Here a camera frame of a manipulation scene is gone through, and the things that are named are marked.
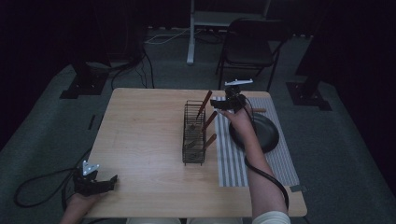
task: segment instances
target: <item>person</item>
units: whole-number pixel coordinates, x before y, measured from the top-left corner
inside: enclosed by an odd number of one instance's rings
[[[274,176],[265,155],[260,147],[248,113],[251,109],[240,109],[237,113],[220,111],[238,131],[243,139],[247,160],[254,167]],[[285,205],[282,191],[267,178],[247,169],[247,181],[250,190],[253,224],[288,224],[290,218]],[[84,197],[80,194],[72,196],[64,212],[61,224],[79,223],[85,214],[103,197],[103,194]]]

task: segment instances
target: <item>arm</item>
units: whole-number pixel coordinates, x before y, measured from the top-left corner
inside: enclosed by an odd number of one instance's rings
[[[98,202],[104,194],[91,195],[84,197],[79,193],[72,196],[69,205],[67,205],[64,216],[60,224],[77,224],[90,211],[93,205]]]
[[[264,171],[268,175],[274,176],[271,167],[265,159],[259,140],[251,125],[250,118],[244,109],[239,110],[236,114],[227,111],[221,111],[221,114],[227,117],[235,129],[241,135],[247,160],[254,167]],[[252,218],[270,212],[279,211],[288,213],[282,191],[270,180],[256,174],[250,169],[247,170],[248,184],[250,189],[250,198],[252,204]]]

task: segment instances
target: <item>wooden handle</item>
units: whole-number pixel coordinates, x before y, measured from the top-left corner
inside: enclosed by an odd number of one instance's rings
[[[204,110],[204,108],[205,108],[205,106],[206,106],[206,104],[207,104],[207,101],[209,100],[209,98],[210,98],[210,96],[212,95],[212,91],[208,91],[207,92],[207,95],[206,95],[206,97],[205,97],[205,99],[204,99],[204,101],[202,102],[202,104],[201,104],[201,107],[199,108],[199,110],[198,110],[198,114],[197,114],[197,118],[196,119],[198,119],[198,117],[199,117],[199,115],[202,113],[202,111]]]
[[[206,142],[206,144],[205,144],[205,147],[204,147],[204,150],[206,150],[206,149],[216,140],[217,137],[218,137],[218,136],[214,133],[214,134],[209,138],[209,140],[207,140],[207,142]]]
[[[202,127],[201,132],[204,132],[206,130],[207,126],[209,126],[210,122],[216,117],[218,114],[218,111],[213,111],[212,115],[209,117],[209,119],[205,122],[204,127]]]
[[[267,112],[267,109],[265,109],[265,108],[253,108],[252,112],[265,113],[265,112]]]

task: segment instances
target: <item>person's right hand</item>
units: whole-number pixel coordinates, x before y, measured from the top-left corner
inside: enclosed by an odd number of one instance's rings
[[[236,131],[242,136],[254,133],[250,117],[247,114],[248,112],[249,115],[251,115],[251,108],[249,106],[246,106],[246,109],[247,111],[242,108],[238,110],[238,112],[236,112],[235,114],[225,110],[220,111],[220,114],[224,115],[227,119],[229,119]]]

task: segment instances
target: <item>wire basket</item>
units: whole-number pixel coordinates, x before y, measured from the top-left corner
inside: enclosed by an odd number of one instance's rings
[[[182,156],[186,163],[202,163],[205,161],[206,130],[201,132],[205,123],[205,109],[198,116],[202,101],[187,101],[184,105],[184,131]]]

